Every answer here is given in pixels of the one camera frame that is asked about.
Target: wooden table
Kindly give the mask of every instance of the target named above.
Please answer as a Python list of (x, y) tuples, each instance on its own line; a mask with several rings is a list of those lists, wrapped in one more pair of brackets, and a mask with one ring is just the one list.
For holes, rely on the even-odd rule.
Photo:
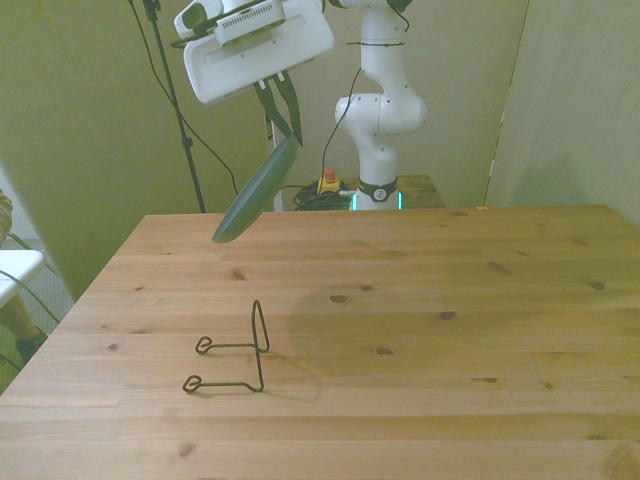
[[(640, 478), (640, 233), (606, 207), (151, 216), (0, 398), (0, 478)], [(191, 374), (266, 391), (188, 395)]]

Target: green wall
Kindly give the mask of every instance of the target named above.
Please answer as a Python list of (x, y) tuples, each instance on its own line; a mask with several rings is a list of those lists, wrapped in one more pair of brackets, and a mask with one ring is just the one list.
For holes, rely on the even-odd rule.
[[(266, 156), (263, 114), (253, 94), (197, 101), (168, 46), (186, 3), (159, 13), (178, 98), (241, 187)], [(124, 0), (0, 2), (0, 28), (0, 162), (78, 298), (144, 215), (199, 211), (175, 114)], [(208, 211), (225, 211), (227, 172), (200, 146), (194, 155)]]
[(606, 204), (640, 227), (640, 3), (531, 0), (487, 205)]

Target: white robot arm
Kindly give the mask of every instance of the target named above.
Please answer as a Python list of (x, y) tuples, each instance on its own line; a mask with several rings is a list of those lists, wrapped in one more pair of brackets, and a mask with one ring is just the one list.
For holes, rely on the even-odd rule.
[(336, 121), (342, 119), (341, 127), (353, 139), (360, 156), (358, 209), (396, 209), (397, 155), (378, 135), (415, 132), (427, 117), (426, 104), (410, 87), (405, 73), (404, 21), (387, 0), (335, 1), (343, 8), (364, 9), (362, 72), (384, 91), (382, 95), (354, 94), (350, 105), (344, 97), (336, 107)]

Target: wood knot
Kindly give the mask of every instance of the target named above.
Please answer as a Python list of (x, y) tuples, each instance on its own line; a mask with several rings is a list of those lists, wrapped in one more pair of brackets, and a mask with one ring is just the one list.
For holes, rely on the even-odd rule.
[(189, 456), (191, 456), (191, 454), (195, 451), (196, 451), (196, 444), (187, 442), (184, 445), (182, 445), (182, 447), (180, 447), (180, 452), (178, 453), (178, 456), (180, 458), (189, 458)]
[(591, 246), (591, 244), (589, 242), (587, 242), (586, 240), (583, 240), (581, 238), (578, 237), (571, 237), (571, 241), (573, 243), (575, 243), (576, 245), (580, 245), (582, 247), (589, 247)]
[(331, 295), (331, 297), (329, 297), (329, 300), (331, 300), (333, 303), (347, 303), (349, 301), (349, 299), (344, 295)]
[(501, 263), (487, 262), (487, 265), (489, 265), (491, 268), (493, 268), (494, 270), (497, 270), (500, 273), (504, 273), (505, 275), (513, 275), (513, 272), (509, 270), (507, 267), (505, 267), (504, 265), (502, 265)]

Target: wire stand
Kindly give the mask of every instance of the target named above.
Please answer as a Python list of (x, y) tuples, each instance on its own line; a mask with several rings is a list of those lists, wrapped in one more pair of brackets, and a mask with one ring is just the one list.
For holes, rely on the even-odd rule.
[[(264, 333), (264, 339), (266, 341), (266, 348), (260, 348), (258, 345), (258, 332), (256, 330), (256, 310), (260, 314), (260, 323), (262, 323), (262, 332)], [(253, 308), (251, 310), (251, 329), (253, 330), (253, 343), (218, 343), (214, 344), (211, 337), (202, 337), (196, 345), (196, 352), (200, 355), (204, 355), (212, 348), (239, 348), (239, 347), (251, 347), (256, 352), (256, 364), (258, 365), (258, 378), (260, 379), (260, 387), (253, 387), (246, 382), (214, 382), (205, 383), (202, 381), (202, 377), (198, 375), (191, 375), (184, 382), (182, 389), (187, 393), (194, 393), (200, 387), (246, 387), (254, 393), (259, 393), (264, 390), (264, 379), (262, 377), (262, 363), (260, 362), (260, 354), (267, 353), (271, 348), (269, 344), (269, 335), (267, 334), (267, 326), (264, 323), (264, 315), (262, 313), (262, 306), (260, 301), (253, 302)]]

